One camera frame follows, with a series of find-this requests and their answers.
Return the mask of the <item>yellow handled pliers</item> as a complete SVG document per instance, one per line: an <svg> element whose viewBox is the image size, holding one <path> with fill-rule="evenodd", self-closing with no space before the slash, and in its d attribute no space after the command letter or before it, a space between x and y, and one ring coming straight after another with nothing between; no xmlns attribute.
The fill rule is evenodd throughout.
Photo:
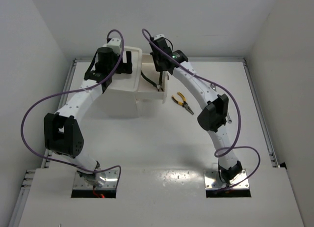
<svg viewBox="0 0 314 227"><path fill-rule="evenodd" d="M177 94L181 97L181 101L177 100L174 95L171 96L171 99L182 108L186 109L190 114L194 115L194 111L191 109L189 104L186 101L186 98L181 92L177 92Z"/></svg>

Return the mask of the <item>green handled pliers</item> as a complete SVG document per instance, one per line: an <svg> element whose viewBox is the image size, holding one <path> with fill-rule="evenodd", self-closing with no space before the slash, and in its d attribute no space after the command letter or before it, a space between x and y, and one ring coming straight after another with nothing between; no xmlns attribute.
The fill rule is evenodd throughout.
<svg viewBox="0 0 314 227"><path fill-rule="evenodd" d="M141 76L142 78L148 82L149 84L151 84L153 87L155 87L157 89L157 91L161 91L162 90L162 86L156 84L154 81L152 81L151 79L149 79L142 71L141 71Z"/></svg>

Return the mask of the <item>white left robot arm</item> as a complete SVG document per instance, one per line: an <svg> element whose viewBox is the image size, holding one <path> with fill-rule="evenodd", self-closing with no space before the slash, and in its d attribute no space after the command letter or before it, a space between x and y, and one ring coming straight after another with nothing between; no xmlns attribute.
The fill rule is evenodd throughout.
<svg viewBox="0 0 314 227"><path fill-rule="evenodd" d="M113 68L118 73L132 73L131 51L126 51L126 62L121 56L113 47L98 48L84 74L80 92L58 111L44 117L45 147L74 164L79 176L94 187L104 186L105 173L100 171L99 162L83 150L84 138L79 123L111 84Z"/></svg>

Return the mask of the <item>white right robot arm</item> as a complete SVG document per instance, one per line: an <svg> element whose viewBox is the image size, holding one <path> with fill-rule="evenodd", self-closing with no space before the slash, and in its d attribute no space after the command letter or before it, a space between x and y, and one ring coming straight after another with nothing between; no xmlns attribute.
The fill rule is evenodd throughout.
<svg viewBox="0 0 314 227"><path fill-rule="evenodd" d="M230 184L242 171L241 162L231 150L222 155L231 146L227 133L227 112L229 98L226 94L218 94L209 85L197 77L191 62L180 50L171 51L164 35L150 37L151 55L157 71L167 71L179 80L199 103L201 112L197 121L212 139L217 151L218 169L222 182Z"/></svg>

